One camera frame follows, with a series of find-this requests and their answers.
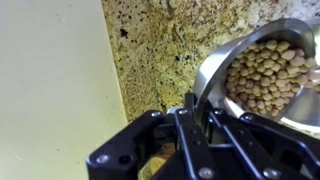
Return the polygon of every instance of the dry chickpeas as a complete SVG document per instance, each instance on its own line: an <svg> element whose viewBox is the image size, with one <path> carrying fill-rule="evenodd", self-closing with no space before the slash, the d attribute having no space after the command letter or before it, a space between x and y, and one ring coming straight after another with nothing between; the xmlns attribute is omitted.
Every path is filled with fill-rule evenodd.
<svg viewBox="0 0 320 180"><path fill-rule="evenodd" d="M308 73L315 64L313 57L290 48L286 41L253 43L227 71L228 97L246 111L277 116L301 86L320 92L320 85L312 86L314 77Z"/></svg>

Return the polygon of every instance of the speckled stone wall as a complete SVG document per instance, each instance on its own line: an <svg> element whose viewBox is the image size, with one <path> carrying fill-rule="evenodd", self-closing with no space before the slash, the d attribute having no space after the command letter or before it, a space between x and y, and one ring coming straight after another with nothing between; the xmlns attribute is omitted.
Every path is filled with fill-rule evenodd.
<svg viewBox="0 0 320 180"><path fill-rule="evenodd" d="M308 19L318 0L103 0L129 120L183 104L205 58L282 17Z"/></svg>

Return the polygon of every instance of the metal bowl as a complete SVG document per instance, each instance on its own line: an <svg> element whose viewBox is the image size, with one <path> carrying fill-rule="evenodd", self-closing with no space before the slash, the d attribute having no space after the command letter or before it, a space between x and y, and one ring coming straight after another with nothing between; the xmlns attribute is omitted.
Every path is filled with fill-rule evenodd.
<svg viewBox="0 0 320 180"><path fill-rule="evenodd" d="M203 104L209 100L214 107L226 109L234 117L241 116L245 111L227 98L225 89L227 68L235 57L252 43L271 39L287 41L292 48L303 49L307 57L314 57L315 38L312 30L315 31L306 22L297 19L280 19L218 48L203 62L196 76L193 90L198 96L195 115L199 117L202 115ZM319 97L319 94L312 90L302 88L278 116L263 116L275 121L286 118L302 124L320 126Z"/></svg>

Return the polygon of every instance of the silver bowl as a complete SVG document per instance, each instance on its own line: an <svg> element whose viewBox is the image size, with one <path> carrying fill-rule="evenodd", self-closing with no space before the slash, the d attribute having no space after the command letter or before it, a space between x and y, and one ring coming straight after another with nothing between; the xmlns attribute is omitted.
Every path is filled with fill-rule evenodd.
<svg viewBox="0 0 320 180"><path fill-rule="evenodd" d="M252 43L271 39L287 41L293 48L303 49L306 56L314 57L315 40L318 36L320 44L319 22L319 19L309 22L280 19L256 29L247 36L230 41L214 51L201 65L194 83L193 91L198 96L196 117L201 117L204 102L207 100L213 107L223 108L234 117L241 116L245 111L226 96L225 89L227 68L235 57ZM263 116L274 121L285 118L308 126L320 126L319 107L319 94L302 88L278 116Z"/></svg>

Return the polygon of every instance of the bolt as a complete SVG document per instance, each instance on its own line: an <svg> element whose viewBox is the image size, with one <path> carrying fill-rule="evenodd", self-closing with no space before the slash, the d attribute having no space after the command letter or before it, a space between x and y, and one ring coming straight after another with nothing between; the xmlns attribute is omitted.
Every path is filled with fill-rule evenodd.
<svg viewBox="0 0 320 180"><path fill-rule="evenodd" d="M109 160L109 157L105 154L101 154L98 158L97 158L97 163L99 164L104 164Z"/></svg>
<svg viewBox="0 0 320 180"><path fill-rule="evenodd" d="M161 112L153 112L153 113L151 113L151 116L152 117L158 117L158 116L160 116L161 115Z"/></svg>
<svg viewBox="0 0 320 180"><path fill-rule="evenodd" d="M253 119L253 115L247 114L247 115L244 116L244 118L245 118L246 120L252 120L252 119Z"/></svg>
<svg viewBox="0 0 320 180"><path fill-rule="evenodd" d="M182 109L179 111L179 114L187 114L188 113L188 110L186 109Z"/></svg>
<svg viewBox="0 0 320 180"><path fill-rule="evenodd" d="M203 179L212 179L214 176L214 171L210 168L203 167L199 170L199 176Z"/></svg>
<svg viewBox="0 0 320 180"><path fill-rule="evenodd" d="M223 111L221 109L219 109L219 110L215 110L214 113L220 115L223 113Z"/></svg>
<svg viewBox="0 0 320 180"><path fill-rule="evenodd" d="M281 172L272 168L265 168L263 170L263 175L269 179L277 180L280 179Z"/></svg>

